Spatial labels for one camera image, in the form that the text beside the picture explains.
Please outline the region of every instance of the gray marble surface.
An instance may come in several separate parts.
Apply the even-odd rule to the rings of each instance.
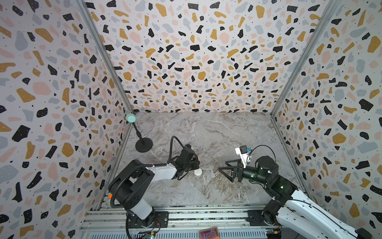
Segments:
[[[231,183],[219,171],[227,160],[240,158],[235,148],[241,145],[254,148],[270,146],[279,164],[279,174],[297,186],[296,174],[290,165],[270,115],[264,113],[138,113],[136,125],[143,137],[153,140],[153,148],[146,153],[135,150],[138,140],[131,131],[117,174],[131,160],[143,163],[165,163],[168,159],[170,139],[173,135],[185,144],[191,144],[200,160],[203,173],[196,177],[190,172],[180,181],[162,180],[150,184],[144,199],[152,206],[217,205],[241,203],[268,203],[270,196],[257,184],[247,180]],[[181,146],[174,140],[173,156],[179,155]],[[272,152],[258,147],[252,153],[250,166],[257,158]]]

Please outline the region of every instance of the terrazzo pattern wall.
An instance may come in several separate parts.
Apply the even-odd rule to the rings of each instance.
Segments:
[[[343,1],[275,117],[318,204],[382,234],[382,2]]]
[[[0,2],[0,238],[76,238],[127,131],[70,0]]]
[[[88,0],[136,112],[271,111],[328,1]]]

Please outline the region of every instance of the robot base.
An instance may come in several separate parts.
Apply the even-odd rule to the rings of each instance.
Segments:
[[[159,225],[160,225],[160,228],[166,228],[167,225],[168,225],[168,211],[156,211],[155,212],[155,216],[154,216],[154,222],[155,222],[155,228],[159,228]],[[129,222],[129,228],[144,228],[143,227],[143,224],[141,223],[141,220],[138,218],[137,215],[134,215],[132,218],[131,218],[131,221]]]

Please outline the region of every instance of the round stand base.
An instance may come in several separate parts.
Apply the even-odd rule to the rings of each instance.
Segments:
[[[143,138],[142,140],[138,140],[135,144],[135,149],[140,152],[144,153],[149,151],[152,148],[152,140],[149,138]]]

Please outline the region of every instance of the small white object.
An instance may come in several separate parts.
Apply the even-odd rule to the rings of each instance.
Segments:
[[[200,175],[202,175],[202,172],[203,171],[201,169],[195,169],[194,170],[194,174],[195,174],[196,177],[199,177]]]

